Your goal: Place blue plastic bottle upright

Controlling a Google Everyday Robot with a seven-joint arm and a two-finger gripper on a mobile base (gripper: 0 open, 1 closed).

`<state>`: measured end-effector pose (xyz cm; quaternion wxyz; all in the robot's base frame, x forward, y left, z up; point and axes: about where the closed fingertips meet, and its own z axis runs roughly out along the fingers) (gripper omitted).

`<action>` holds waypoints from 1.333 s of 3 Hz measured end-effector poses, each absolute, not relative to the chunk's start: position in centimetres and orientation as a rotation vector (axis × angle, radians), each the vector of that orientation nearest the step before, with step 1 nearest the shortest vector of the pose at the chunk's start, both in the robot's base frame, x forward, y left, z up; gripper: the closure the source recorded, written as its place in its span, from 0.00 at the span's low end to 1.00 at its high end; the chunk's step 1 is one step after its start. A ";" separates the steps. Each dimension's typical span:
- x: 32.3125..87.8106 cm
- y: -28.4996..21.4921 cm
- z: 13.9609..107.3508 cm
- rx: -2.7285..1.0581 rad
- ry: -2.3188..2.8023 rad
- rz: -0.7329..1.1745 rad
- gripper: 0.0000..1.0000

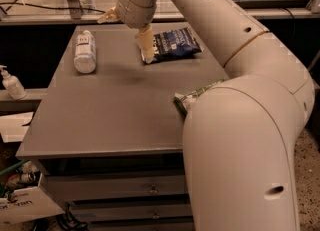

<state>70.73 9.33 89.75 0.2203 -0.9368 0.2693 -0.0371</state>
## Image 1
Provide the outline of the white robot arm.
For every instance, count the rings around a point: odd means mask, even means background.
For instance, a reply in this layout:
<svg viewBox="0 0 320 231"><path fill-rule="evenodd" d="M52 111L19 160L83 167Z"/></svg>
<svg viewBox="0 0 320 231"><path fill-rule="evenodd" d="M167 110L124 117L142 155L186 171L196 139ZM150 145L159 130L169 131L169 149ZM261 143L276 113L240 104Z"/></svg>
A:
<svg viewBox="0 0 320 231"><path fill-rule="evenodd" d="M188 111L183 156L196 231L300 231L294 146L315 101L299 59L230 0L172 0L228 80ZM101 22L151 50L156 0L118 0Z"/></svg>

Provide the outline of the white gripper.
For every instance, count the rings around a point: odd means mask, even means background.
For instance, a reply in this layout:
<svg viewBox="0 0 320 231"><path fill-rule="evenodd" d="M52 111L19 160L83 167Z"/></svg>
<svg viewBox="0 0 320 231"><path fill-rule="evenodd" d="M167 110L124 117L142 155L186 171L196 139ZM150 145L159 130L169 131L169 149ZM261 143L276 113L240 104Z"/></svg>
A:
<svg viewBox="0 0 320 231"><path fill-rule="evenodd" d="M121 20L128 27L139 29L135 36L136 43L141 51L143 61L150 64L154 58L154 34L150 23L155 10L155 5L141 7L131 0L118 0L116 7L108 9L98 18L97 22L103 24Z"/></svg>

